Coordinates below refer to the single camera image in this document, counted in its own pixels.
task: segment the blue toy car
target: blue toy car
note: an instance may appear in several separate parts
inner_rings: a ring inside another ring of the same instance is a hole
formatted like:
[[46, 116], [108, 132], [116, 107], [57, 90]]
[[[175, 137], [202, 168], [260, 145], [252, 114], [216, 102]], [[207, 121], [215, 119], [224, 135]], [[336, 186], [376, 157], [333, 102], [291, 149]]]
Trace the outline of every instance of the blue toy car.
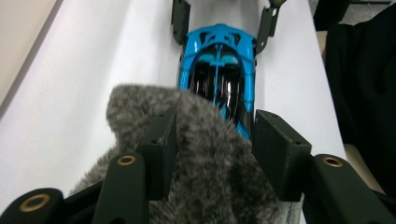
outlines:
[[259, 41], [225, 24], [187, 33], [190, 5], [182, 0], [173, 4], [173, 34], [183, 45], [178, 87], [213, 102], [246, 139], [250, 139], [253, 123], [255, 57], [268, 36], [274, 35], [277, 12], [284, 1], [276, 2], [262, 11]]

